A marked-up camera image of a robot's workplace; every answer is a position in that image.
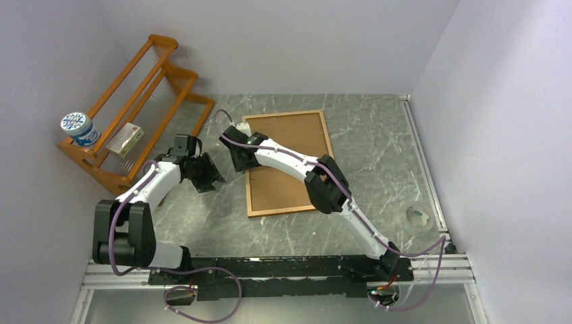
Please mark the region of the brown backing board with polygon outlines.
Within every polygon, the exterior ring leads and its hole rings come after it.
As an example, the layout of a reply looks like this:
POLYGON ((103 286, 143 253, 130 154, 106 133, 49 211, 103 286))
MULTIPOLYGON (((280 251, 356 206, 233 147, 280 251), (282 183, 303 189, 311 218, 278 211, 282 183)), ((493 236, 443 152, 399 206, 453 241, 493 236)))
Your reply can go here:
MULTIPOLYGON (((301 154, 333 155, 323 113, 299 111, 244 116, 253 132, 301 154)), ((246 172, 247 214, 261 217, 315 211, 303 182, 271 167, 246 172)))

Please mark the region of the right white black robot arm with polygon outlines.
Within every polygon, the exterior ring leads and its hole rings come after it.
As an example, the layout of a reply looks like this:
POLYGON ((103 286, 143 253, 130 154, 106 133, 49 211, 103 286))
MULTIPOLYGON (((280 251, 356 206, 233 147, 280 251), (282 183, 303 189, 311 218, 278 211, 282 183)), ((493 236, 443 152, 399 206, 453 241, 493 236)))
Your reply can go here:
POLYGON ((247 135, 235 126, 221 132, 219 139, 229 149, 236 170, 270 167, 303 183, 312 206, 334 217, 358 241, 374 277, 383 281, 413 280, 409 259, 365 216, 330 155, 304 155, 264 134, 247 135))

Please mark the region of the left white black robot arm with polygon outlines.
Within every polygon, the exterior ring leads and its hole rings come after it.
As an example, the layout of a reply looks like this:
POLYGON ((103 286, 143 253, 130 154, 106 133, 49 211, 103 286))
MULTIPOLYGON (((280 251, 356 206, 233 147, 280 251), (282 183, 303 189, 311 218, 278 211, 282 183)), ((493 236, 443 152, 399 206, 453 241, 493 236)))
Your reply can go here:
POLYGON ((143 164, 144 174, 128 191, 113 200, 101 200, 94 211, 92 258, 110 265, 114 274, 137 268, 165 268, 177 284, 187 282, 193 265, 185 260, 188 249, 156 239, 152 212, 182 181, 189 180, 199 193, 213 191, 224 182, 202 141, 190 135, 175 136, 173 147, 143 164))

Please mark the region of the wooden picture frame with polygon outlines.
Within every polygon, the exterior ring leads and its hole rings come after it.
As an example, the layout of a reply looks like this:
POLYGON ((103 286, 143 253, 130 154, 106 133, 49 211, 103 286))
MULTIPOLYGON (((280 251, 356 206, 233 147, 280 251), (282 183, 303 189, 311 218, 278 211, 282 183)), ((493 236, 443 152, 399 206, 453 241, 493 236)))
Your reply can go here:
POLYGON ((262 159, 261 167, 271 167, 304 183, 306 172, 314 167, 306 162, 316 161, 320 157, 301 154, 278 144, 271 138, 269 139, 270 142, 264 142, 263 145, 269 146, 271 149, 262 149, 256 153, 256 156, 262 159))

